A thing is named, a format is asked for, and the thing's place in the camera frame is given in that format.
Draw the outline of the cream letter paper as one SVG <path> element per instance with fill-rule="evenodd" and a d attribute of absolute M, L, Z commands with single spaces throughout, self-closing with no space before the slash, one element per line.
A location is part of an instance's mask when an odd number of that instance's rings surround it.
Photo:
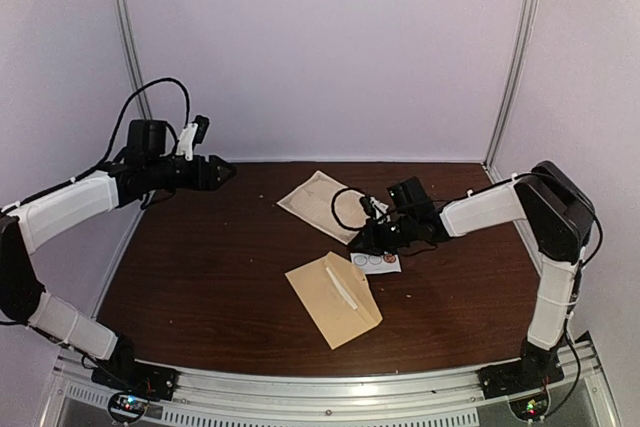
<path fill-rule="evenodd" d="M 337 223 L 331 209 L 332 199 L 338 191 L 345 188 L 345 185 L 322 171 L 316 171 L 279 200 L 277 205 L 320 232 L 342 244 L 348 244 L 365 224 L 368 216 L 359 203 L 362 194 L 348 191 L 337 198 L 334 210 L 342 224 L 355 228 L 355 231 L 345 229 Z"/>
<path fill-rule="evenodd" d="M 330 267 L 326 267 L 325 268 L 326 273 L 328 274 L 329 278 L 331 279 L 336 291 L 338 292 L 338 294 L 342 297 L 342 299 L 353 309 L 353 310 L 357 310 L 358 309 L 358 304 L 356 303 L 356 301 L 351 297 L 351 295 L 349 294 L 349 292 L 347 291 L 347 289 L 342 285 L 342 283 L 340 282 L 339 278 L 336 276 L 336 274 L 333 272 L 333 270 Z"/>

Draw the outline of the brown kraft envelope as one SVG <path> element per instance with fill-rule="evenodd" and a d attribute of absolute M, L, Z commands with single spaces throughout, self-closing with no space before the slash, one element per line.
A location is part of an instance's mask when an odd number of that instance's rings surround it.
<path fill-rule="evenodd" d="M 358 304 L 353 310 L 338 294 L 325 271 L 330 267 Z M 334 252 L 288 271 L 286 279 L 333 350 L 371 331 L 383 316 L 365 274 Z"/>

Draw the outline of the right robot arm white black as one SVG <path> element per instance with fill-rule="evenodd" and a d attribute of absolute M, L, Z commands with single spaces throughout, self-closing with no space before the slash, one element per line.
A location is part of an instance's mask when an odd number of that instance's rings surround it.
<path fill-rule="evenodd" d="M 579 299 L 591 233 L 601 229 L 593 203 L 551 161 L 442 206 L 416 177 L 389 187 L 388 194 L 393 207 L 383 214 L 362 200 L 367 219 L 348 243 L 350 252 L 396 254 L 415 242 L 437 246 L 502 224 L 528 224 L 541 263 L 540 284 L 512 377 L 519 387 L 535 387 L 550 373 Z"/>

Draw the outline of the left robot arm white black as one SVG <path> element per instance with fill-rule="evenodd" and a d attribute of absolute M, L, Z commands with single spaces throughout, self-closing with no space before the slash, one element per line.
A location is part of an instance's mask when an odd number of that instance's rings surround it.
<path fill-rule="evenodd" d="M 94 218 L 165 191 L 216 191 L 236 167 L 216 156 L 195 154 L 209 120 L 196 116 L 177 133 L 165 121 L 133 120 L 126 145 L 115 157 L 1 212 L 1 312 L 8 325 L 22 325 L 79 351 L 104 369 L 123 391 L 144 380 L 131 340 L 54 296 L 41 283 L 32 255 L 60 234 Z"/>

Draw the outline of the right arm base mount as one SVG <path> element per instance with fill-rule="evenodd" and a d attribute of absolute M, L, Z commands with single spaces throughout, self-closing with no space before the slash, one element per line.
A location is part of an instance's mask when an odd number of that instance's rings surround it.
<path fill-rule="evenodd" d="M 527 373 L 520 361 L 488 365 L 479 369 L 477 375 L 485 399 L 539 390 L 544 382 L 555 383 L 564 379 L 561 368 L 551 367 L 542 374 Z"/>

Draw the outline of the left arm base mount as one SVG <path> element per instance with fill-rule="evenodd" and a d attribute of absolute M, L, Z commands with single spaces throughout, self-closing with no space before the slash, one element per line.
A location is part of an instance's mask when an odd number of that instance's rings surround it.
<path fill-rule="evenodd" d="M 173 368 L 136 362 L 133 373 L 126 379 L 114 377 L 96 367 L 91 374 L 93 383 L 112 390 L 131 392 L 152 401 L 171 401 L 177 384 L 178 371 Z"/>

